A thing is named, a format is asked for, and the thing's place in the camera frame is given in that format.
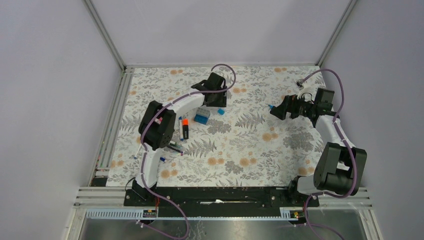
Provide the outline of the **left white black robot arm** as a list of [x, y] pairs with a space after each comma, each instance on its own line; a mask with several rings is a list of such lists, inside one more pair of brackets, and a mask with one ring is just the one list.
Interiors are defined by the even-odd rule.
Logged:
[[135, 197], [142, 205], [148, 206], [155, 200], [155, 192], [151, 188], [158, 181], [160, 157], [172, 140], [177, 118], [202, 106], [225, 107], [226, 104], [226, 80], [214, 72], [174, 100], [165, 103], [153, 100], [148, 104], [138, 129], [139, 148], [143, 150], [143, 155], [140, 171], [135, 178], [141, 186]]

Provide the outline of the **blue white whiteboard marker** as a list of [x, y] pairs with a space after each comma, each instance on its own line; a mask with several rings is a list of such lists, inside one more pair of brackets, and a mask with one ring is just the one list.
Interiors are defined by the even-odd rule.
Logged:
[[182, 119], [181, 116], [178, 118], [178, 125], [179, 125], [179, 139], [181, 141], [183, 141], [184, 140], [184, 131], [183, 131], [183, 119]]

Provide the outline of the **orange highlighter black body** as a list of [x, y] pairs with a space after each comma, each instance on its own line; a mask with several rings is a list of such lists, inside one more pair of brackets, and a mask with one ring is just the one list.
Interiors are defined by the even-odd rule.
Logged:
[[182, 135], [184, 140], [189, 139], [189, 121], [187, 118], [182, 120]]

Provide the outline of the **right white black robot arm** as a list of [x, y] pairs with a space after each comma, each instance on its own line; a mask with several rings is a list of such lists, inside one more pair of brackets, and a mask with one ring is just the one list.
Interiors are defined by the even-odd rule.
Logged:
[[291, 180], [286, 198], [293, 206], [301, 205], [307, 195], [346, 198], [359, 190], [367, 152], [346, 137], [333, 111], [333, 97], [334, 91], [319, 88], [314, 100], [306, 100], [303, 94], [287, 95], [280, 105], [270, 106], [270, 114], [280, 120], [300, 116], [309, 119], [325, 143], [313, 175]]

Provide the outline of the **light blue pen cap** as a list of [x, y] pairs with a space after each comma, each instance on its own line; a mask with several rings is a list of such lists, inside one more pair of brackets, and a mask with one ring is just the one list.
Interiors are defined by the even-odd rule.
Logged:
[[218, 112], [218, 114], [220, 114], [220, 115], [224, 115], [225, 114], [225, 111], [223, 110], [223, 109], [218, 109], [217, 110], [217, 112]]

